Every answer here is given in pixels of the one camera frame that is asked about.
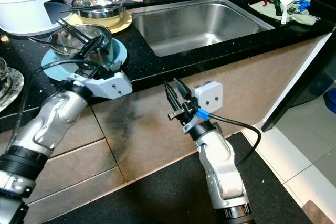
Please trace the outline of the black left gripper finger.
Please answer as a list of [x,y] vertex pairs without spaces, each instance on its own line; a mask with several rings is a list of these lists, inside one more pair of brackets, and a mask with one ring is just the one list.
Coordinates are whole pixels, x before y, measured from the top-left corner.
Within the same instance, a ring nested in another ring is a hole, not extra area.
[[84,44],[84,59],[98,62],[101,61],[99,56],[99,47],[103,42],[103,35],[95,37]]
[[98,63],[111,63],[111,39],[102,38],[98,47]]

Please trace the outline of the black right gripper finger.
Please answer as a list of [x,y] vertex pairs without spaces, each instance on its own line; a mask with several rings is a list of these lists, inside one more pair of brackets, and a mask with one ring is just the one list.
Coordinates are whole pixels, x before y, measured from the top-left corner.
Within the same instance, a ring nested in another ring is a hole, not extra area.
[[195,104],[195,97],[192,94],[191,89],[180,79],[174,78],[174,81],[177,92],[175,92],[175,89],[172,88],[172,102],[175,104],[179,103],[179,98],[177,96],[177,93],[179,93],[185,102]]
[[168,102],[171,105],[171,108],[173,109],[173,111],[178,111],[179,102],[178,102],[177,94],[175,93],[174,89],[167,81],[164,82],[164,85],[165,85],[166,97],[168,99]]

